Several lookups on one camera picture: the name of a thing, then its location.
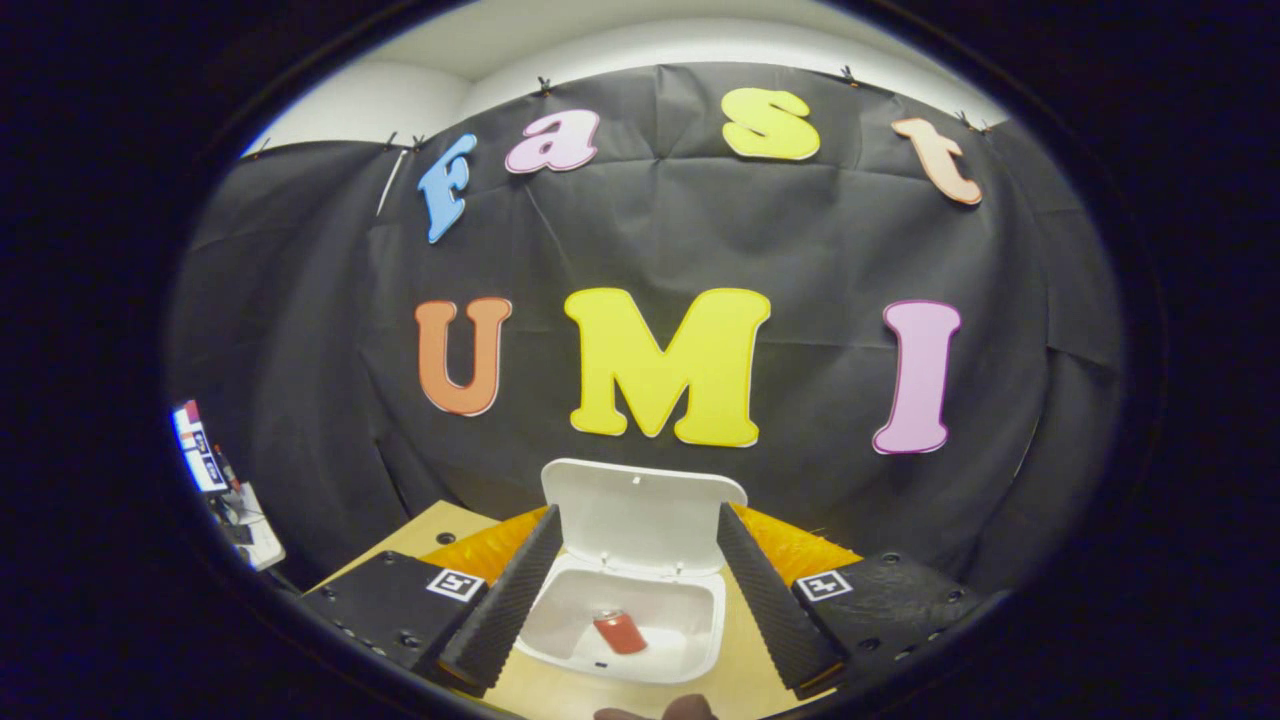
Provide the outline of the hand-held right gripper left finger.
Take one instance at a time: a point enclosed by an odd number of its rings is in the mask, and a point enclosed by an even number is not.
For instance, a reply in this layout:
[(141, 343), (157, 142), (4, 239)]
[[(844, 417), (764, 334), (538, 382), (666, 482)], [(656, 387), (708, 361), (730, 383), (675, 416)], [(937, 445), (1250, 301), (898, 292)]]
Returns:
[(497, 685), (562, 539), (550, 505), (428, 556), (381, 551), (300, 602), (369, 653), (481, 697)]

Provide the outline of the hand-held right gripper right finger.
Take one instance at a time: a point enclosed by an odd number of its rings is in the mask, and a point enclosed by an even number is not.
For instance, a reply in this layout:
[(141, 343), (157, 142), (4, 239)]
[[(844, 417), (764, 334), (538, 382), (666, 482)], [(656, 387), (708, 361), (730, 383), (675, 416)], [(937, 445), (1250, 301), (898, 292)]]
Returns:
[(964, 643), (1006, 601), (896, 550), (867, 557), (753, 511), (719, 506), (716, 541), (783, 687), (867, 697)]

